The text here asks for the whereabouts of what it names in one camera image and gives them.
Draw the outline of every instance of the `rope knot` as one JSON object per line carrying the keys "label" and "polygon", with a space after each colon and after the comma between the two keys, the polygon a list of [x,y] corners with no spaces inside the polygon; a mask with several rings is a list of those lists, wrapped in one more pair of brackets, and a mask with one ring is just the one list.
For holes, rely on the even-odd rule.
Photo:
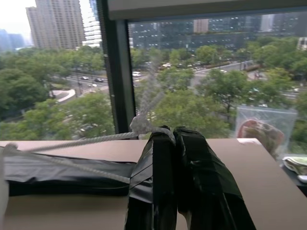
{"label": "rope knot", "polygon": [[144,115],[135,116],[130,124],[130,128],[137,135],[147,134],[152,132],[154,129],[153,125],[146,119],[146,116]]}

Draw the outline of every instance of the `beige desk surface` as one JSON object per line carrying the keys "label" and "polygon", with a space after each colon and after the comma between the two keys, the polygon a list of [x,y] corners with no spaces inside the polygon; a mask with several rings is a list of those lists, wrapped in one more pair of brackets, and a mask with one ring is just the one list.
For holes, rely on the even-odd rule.
{"label": "beige desk surface", "polygon": [[[210,146],[234,175],[257,230],[307,229],[307,198],[258,144],[210,139]],[[7,142],[0,141],[0,146]],[[20,141],[19,149],[59,141]],[[146,141],[119,140],[48,151],[48,154],[110,161],[137,161]],[[85,195],[11,197],[5,230],[123,230],[126,197]],[[178,230],[186,230],[182,216]]]}

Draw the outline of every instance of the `white rope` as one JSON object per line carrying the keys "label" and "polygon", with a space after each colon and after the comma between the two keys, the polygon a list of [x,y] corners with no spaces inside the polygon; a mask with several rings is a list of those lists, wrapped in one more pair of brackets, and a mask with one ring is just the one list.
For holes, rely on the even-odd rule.
{"label": "white rope", "polygon": [[[141,103],[141,110],[140,114],[137,115],[136,117],[133,118],[130,128],[132,132],[129,133],[122,133],[122,134],[115,134],[115,135],[109,135],[109,136],[103,136],[103,137],[98,137],[98,138],[89,138],[85,140],[78,140],[78,141],[72,141],[72,142],[67,142],[67,143],[62,143],[58,145],[51,145],[51,146],[45,146],[45,147],[39,147],[39,148],[33,148],[33,149],[26,149],[24,151],[18,151],[16,145],[10,143],[8,144],[5,149],[6,154],[18,154],[18,155],[27,155],[29,157],[35,157],[35,158],[40,158],[46,161],[53,162],[55,164],[59,165],[64,165],[64,166],[70,166],[74,168],[78,168],[80,170],[84,170],[87,172],[92,172],[94,174],[103,176],[105,178],[109,178],[112,180],[117,180],[123,183],[130,183],[130,178],[124,177],[124,176],[119,176],[113,173],[109,172],[104,172],[96,169],[91,169],[88,167],[84,167],[72,162],[67,162],[67,161],[62,161],[59,159],[56,159],[54,157],[48,157],[48,156],[43,156],[39,154],[34,154],[34,152],[41,152],[41,151],[47,151],[47,150],[54,150],[54,149],[61,149],[61,148],[67,148],[67,147],[74,147],[74,146],[80,146],[80,145],[88,145],[88,144],[93,144],[93,143],[98,143],[98,142],[103,142],[103,141],[110,141],[110,140],[119,140],[119,139],[128,139],[128,138],[133,138],[137,137],[140,134],[147,134],[150,132],[162,132],[165,133],[170,137],[172,142],[175,144],[175,137],[173,133],[168,130],[167,128],[160,128],[160,127],[153,127],[152,124],[146,119],[146,115],[150,110],[152,110],[158,102],[162,99],[163,93],[159,93],[151,102],[150,102],[150,97],[152,93],[152,85],[154,84],[154,72],[151,71],[150,77],[147,82],[147,89],[144,91],[143,97],[142,97],[142,103]],[[1,169],[3,169],[4,166],[4,152],[0,154],[0,172]],[[4,182],[4,175],[1,175],[0,177],[0,183]]]}

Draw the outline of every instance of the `glass window pane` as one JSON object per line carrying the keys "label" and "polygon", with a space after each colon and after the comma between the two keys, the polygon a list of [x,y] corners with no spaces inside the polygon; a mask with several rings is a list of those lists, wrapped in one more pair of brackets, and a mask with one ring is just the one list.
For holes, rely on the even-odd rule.
{"label": "glass window pane", "polygon": [[286,12],[131,23],[138,110],[154,75],[151,96],[165,92],[154,125],[257,138],[275,158],[306,154],[306,21]]}
{"label": "glass window pane", "polygon": [[96,1],[1,1],[0,140],[110,134]]}

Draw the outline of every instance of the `crosswalk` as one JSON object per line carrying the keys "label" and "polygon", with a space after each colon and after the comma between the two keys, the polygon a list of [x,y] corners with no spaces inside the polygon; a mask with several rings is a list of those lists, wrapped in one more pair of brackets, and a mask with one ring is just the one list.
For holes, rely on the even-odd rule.
{"label": "crosswalk", "polygon": [[82,93],[82,96],[88,94],[88,93],[93,93],[93,92],[100,92],[100,91],[105,91],[108,90],[109,87],[107,85],[101,86],[101,87],[92,87],[90,89],[84,90]]}

